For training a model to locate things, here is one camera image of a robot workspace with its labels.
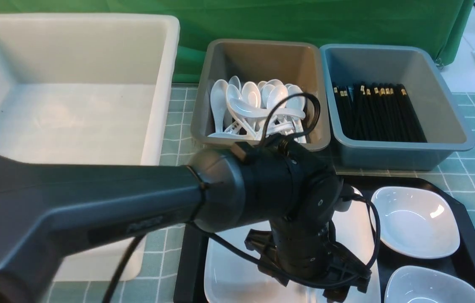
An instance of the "white rectangular plate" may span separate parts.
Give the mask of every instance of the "white rectangular plate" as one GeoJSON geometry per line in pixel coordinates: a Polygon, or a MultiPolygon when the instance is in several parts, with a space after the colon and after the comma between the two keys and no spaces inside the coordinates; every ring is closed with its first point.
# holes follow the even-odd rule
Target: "white rectangular plate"
{"type": "MultiPolygon", "coordinates": [[[[353,201],[348,211],[335,212],[333,221],[337,241],[344,244],[361,261],[367,263],[374,249],[374,241],[367,208],[364,203],[353,201]]],[[[245,238],[250,229],[270,230],[269,222],[242,226],[218,233],[249,255],[259,254],[245,248],[245,238]]],[[[289,282],[287,287],[274,278],[259,272],[256,265],[234,255],[218,243],[209,240],[204,271],[205,297],[211,303],[326,303],[323,290],[289,282]]],[[[366,293],[351,287],[344,303],[380,303],[378,265],[372,266],[372,276],[366,293]]]]}

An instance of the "green backdrop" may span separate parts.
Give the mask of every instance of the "green backdrop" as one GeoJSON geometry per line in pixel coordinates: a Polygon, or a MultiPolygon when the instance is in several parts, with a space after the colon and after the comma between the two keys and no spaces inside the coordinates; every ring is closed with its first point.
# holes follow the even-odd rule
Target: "green backdrop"
{"type": "Polygon", "coordinates": [[[175,82],[197,82],[218,38],[416,46],[452,63],[473,0],[0,0],[0,13],[125,12],[180,21],[175,82]]]}

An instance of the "blue-gray plastic bin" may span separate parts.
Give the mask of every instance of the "blue-gray plastic bin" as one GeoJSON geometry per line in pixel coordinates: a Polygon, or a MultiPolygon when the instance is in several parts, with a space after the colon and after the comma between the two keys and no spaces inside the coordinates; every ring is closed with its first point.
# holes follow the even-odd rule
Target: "blue-gray plastic bin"
{"type": "Polygon", "coordinates": [[[430,56],[407,46],[327,44],[320,48],[334,137],[342,164],[368,169],[431,170],[475,140],[430,56]],[[332,82],[403,84],[428,143],[359,141],[344,136],[332,82]]]}

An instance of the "spoon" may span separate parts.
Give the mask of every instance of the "spoon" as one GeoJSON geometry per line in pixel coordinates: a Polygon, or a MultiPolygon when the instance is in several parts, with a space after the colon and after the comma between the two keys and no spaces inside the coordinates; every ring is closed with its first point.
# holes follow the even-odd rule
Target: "spoon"
{"type": "Polygon", "coordinates": [[[243,102],[241,98],[241,93],[239,92],[238,88],[234,85],[229,84],[228,87],[226,88],[226,106],[228,107],[228,111],[230,111],[230,114],[232,115],[232,117],[234,117],[236,122],[238,122],[239,125],[241,125],[241,127],[245,128],[245,130],[247,131],[247,134],[254,137],[256,136],[256,132],[253,130],[251,125],[249,125],[249,123],[245,119],[246,117],[236,112],[234,109],[236,108],[235,106],[232,107],[233,103],[238,103],[238,102],[240,104],[243,104],[244,106],[249,106],[253,109],[257,109],[256,107],[253,107],[249,105],[248,103],[243,102]]]}
{"type": "MultiPolygon", "coordinates": [[[[288,96],[288,90],[284,85],[277,85],[270,96],[268,97],[268,109],[273,109],[282,99],[288,96]]],[[[286,102],[284,102],[279,109],[284,109],[286,107],[286,102]]],[[[286,118],[282,115],[277,115],[277,120],[280,123],[286,122],[286,118]]]]}
{"type": "MultiPolygon", "coordinates": [[[[236,115],[238,118],[236,119],[236,117],[234,117],[234,119],[239,120],[240,122],[243,122],[244,117],[257,119],[265,118],[270,114],[271,111],[270,109],[257,109],[256,107],[243,102],[243,100],[231,97],[227,99],[227,105],[230,108],[230,113],[232,113],[232,115],[236,115]]],[[[277,109],[273,113],[273,115],[284,115],[290,117],[297,117],[299,119],[305,119],[305,112],[297,111],[295,109],[277,109]]]]}
{"type": "MultiPolygon", "coordinates": [[[[241,89],[241,97],[243,101],[249,103],[249,105],[260,109],[262,103],[262,96],[260,90],[254,82],[246,82],[241,89]]],[[[249,120],[249,124],[256,130],[256,119],[249,120]]]]}
{"type": "Polygon", "coordinates": [[[273,84],[266,84],[262,88],[262,108],[267,109],[268,108],[268,97],[270,96],[270,93],[272,90],[274,90],[275,85],[273,84]]]}
{"type": "Polygon", "coordinates": [[[255,140],[255,138],[249,134],[238,135],[238,134],[231,134],[231,133],[213,133],[213,134],[209,134],[208,137],[234,139],[234,140],[255,140]]]}
{"type": "Polygon", "coordinates": [[[284,83],[278,79],[272,79],[270,81],[268,81],[266,84],[271,84],[273,86],[277,86],[277,85],[284,85],[284,83]]]}
{"type": "MultiPolygon", "coordinates": [[[[288,130],[292,130],[292,129],[294,129],[294,124],[291,121],[288,121],[288,122],[277,124],[273,127],[268,128],[266,136],[270,136],[274,133],[287,132],[288,130]]],[[[262,132],[257,132],[255,140],[261,140],[261,138],[262,138],[262,132]]]]}
{"type": "Polygon", "coordinates": [[[234,121],[231,125],[229,125],[227,128],[224,129],[225,133],[230,133],[230,134],[239,134],[239,131],[241,130],[241,125],[237,121],[234,121]]]}
{"type": "MultiPolygon", "coordinates": [[[[301,90],[301,88],[299,88],[299,86],[297,85],[291,85],[288,87],[288,95],[291,96],[293,94],[299,94],[299,93],[302,93],[303,91],[301,90]]],[[[291,98],[290,100],[288,100],[286,102],[286,108],[287,109],[298,109],[300,111],[303,111],[303,109],[305,109],[305,97],[303,96],[295,96],[293,98],[291,98]]],[[[295,119],[292,117],[292,120],[296,126],[296,132],[297,133],[300,133],[300,132],[303,132],[303,125],[301,123],[301,120],[300,119],[295,119]]],[[[305,139],[305,137],[301,136],[299,138],[297,138],[297,142],[299,143],[307,143],[307,140],[305,139]]]]}
{"type": "Polygon", "coordinates": [[[224,127],[229,127],[230,125],[232,125],[232,115],[230,115],[230,112],[228,111],[228,109],[226,109],[226,111],[224,112],[224,119],[222,119],[222,124],[224,125],[224,127]]]}
{"type": "Polygon", "coordinates": [[[223,79],[219,79],[213,84],[209,94],[209,104],[213,113],[216,133],[222,133],[224,112],[227,110],[225,96],[227,87],[228,83],[223,79]]]}
{"type": "Polygon", "coordinates": [[[232,76],[228,81],[228,84],[232,84],[241,92],[241,81],[237,76],[232,76]]]}
{"type": "Polygon", "coordinates": [[[258,89],[259,89],[260,91],[262,91],[262,88],[264,87],[264,85],[266,85],[266,83],[267,83],[266,81],[260,81],[260,82],[258,82],[258,89]]]}

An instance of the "chopsticks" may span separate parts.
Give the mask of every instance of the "chopsticks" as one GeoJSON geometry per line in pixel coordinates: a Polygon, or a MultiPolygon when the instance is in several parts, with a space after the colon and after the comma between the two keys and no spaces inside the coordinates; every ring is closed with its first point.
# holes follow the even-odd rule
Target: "chopsticks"
{"type": "Polygon", "coordinates": [[[343,133],[353,140],[426,142],[402,84],[364,82],[351,89],[333,83],[343,133]]]}

